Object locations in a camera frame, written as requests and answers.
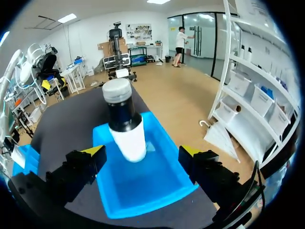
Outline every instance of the white umbrella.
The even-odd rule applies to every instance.
[[[203,139],[211,143],[212,145],[220,148],[240,163],[231,138],[225,127],[221,125],[220,122],[216,122],[213,125],[209,125],[203,120],[199,122],[199,125],[203,126],[203,123],[208,126],[208,131]]]

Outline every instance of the yellow object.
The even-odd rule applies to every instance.
[[[91,156],[93,156],[97,151],[100,150],[100,148],[102,148],[103,145],[101,146],[96,146],[96,147],[93,147],[93,148],[90,148],[90,149],[85,149],[85,150],[82,150],[81,152],[86,152],[87,154],[91,154]]]
[[[200,150],[191,148],[191,147],[189,147],[189,146],[182,145],[182,147],[183,147],[191,156],[194,156],[194,154],[198,154],[198,153],[200,152]]]
[[[51,88],[51,84],[47,80],[43,80],[41,86],[47,90],[49,90]]]
[[[64,77],[62,77],[61,79],[63,81],[63,87],[66,85],[66,79]]]

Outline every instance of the glass door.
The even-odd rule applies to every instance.
[[[187,39],[184,48],[184,63],[207,74],[212,74],[215,53],[215,14],[197,13],[184,15]]]
[[[176,55],[176,37],[179,32],[179,27],[183,26],[182,16],[168,18],[168,39],[169,39],[169,55]]]

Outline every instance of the glass wall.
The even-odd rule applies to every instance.
[[[184,15],[185,34],[193,36],[184,49],[184,63],[208,75],[212,74],[215,50],[215,14]]]
[[[226,48],[226,16],[224,13],[193,13],[168,19],[170,56],[176,54],[176,36],[180,26],[185,34],[193,36],[187,39],[181,62],[193,67],[217,80],[221,79]],[[232,24],[231,51],[238,52],[240,31]]]
[[[217,80],[220,80],[224,67],[227,24],[226,24],[225,14],[217,13],[216,16],[217,16],[217,47],[216,47],[216,59],[215,59],[213,77],[216,78]],[[237,52],[239,48],[240,29],[237,25],[233,25],[233,23],[231,24],[231,27],[232,27],[231,51]],[[228,84],[229,80],[230,78],[226,78],[225,84]]]

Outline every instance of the white storage box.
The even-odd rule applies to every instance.
[[[264,117],[274,102],[275,101],[270,98],[259,85],[255,85],[254,94],[250,103],[254,110]]]
[[[251,83],[251,80],[234,71],[230,71],[230,75],[231,80],[228,84],[229,88],[238,93],[240,96],[244,96]]]
[[[88,76],[93,76],[94,75],[94,70],[93,69],[88,70],[87,75]]]
[[[36,107],[33,112],[30,115],[30,119],[32,120],[33,123],[38,122],[39,118],[41,116],[41,111],[39,107]]]
[[[220,101],[220,107],[218,108],[218,116],[223,119],[226,123],[229,123],[238,112],[233,110],[222,100]]]
[[[282,135],[286,127],[290,124],[289,117],[276,103],[274,106],[273,114],[270,118],[269,125],[272,127],[277,135]]]

